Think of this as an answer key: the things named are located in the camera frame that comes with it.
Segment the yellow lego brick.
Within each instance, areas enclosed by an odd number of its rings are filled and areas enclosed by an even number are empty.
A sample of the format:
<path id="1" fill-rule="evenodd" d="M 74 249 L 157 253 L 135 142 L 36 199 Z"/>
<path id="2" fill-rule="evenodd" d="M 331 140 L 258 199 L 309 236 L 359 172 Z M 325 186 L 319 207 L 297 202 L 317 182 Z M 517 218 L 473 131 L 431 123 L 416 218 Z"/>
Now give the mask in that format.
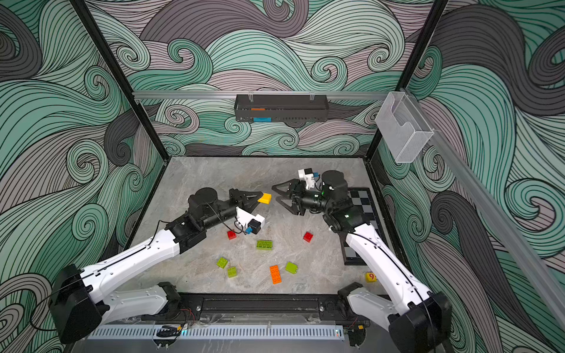
<path id="1" fill-rule="evenodd" d="M 272 194 L 264 193 L 262 197 L 259 198 L 258 202 L 261 204 L 270 204 L 272 201 Z"/>

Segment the long green lego brick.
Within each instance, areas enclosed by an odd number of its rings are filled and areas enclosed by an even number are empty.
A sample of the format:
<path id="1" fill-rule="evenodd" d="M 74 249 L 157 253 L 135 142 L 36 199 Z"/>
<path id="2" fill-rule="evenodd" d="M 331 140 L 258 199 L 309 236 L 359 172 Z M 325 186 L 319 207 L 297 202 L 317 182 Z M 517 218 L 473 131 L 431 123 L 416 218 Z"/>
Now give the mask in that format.
<path id="1" fill-rule="evenodd" d="M 256 249 L 259 250 L 272 250 L 273 249 L 273 242 L 267 240 L 258 240 L 256 244 Z"/>

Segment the green sloped lego brick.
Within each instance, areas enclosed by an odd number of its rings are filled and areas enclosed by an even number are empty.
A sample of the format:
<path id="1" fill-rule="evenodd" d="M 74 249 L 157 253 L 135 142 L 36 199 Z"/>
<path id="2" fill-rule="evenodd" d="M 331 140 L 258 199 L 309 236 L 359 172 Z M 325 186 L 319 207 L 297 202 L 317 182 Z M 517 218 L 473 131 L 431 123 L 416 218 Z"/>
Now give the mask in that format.
<path id="1" fill-rule="evenodd" d="M 297 274 L 298 269 L 299 269 L 298 265 L 292 262 L 288 262 L 285 265 L 285 270 L 291 274 Z"/>

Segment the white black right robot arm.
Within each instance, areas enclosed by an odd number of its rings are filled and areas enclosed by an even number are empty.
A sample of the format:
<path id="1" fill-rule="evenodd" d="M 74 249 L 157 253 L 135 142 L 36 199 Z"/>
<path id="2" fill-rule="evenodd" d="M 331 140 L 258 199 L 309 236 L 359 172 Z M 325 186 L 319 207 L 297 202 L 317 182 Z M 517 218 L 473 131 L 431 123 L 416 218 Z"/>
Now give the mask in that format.
<path id="1" fill-rule="evenodd" d="M 277 202 L 296 216 L 320 213 L 343 237 L 387 292 L 383 298 L 354 284 L 345 288 L 349 309 L 385 329 L 400 352 L 433 352 L 450 336 L 448 298 L 416 278 L 385 245 L 363 207 L 354 203 L 344 174 L 301 170 L 297 179 L 275 184 Z"/>

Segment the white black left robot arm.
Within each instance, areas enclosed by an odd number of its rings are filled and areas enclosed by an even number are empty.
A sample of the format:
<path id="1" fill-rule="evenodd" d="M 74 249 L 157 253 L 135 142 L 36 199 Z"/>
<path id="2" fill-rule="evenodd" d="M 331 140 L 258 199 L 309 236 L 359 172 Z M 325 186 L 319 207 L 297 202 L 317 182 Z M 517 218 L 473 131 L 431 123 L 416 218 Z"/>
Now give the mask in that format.
<path id="1" fill-rule="evenodd" d="M 168 282 L 140 291 L 117 289 L 145 270 L 192 249 L 210 228 L 231 219 L 244 233 L 258 233 L 265 218 L 252 212 L 261 203 L 269 204 L 271 198 L 260 191 L 230 189 L 228 200 L 222 201 L 215 189 L 201 188 L 188 197 L 188 210 L 151 238 L 83 269 L 66 266 L 57 275 L 48 301 L 60 342 L 73 344 L 102 324 L 154 316 L 165 307 L 169 316 L 175 316 L 180 295 Z"/>

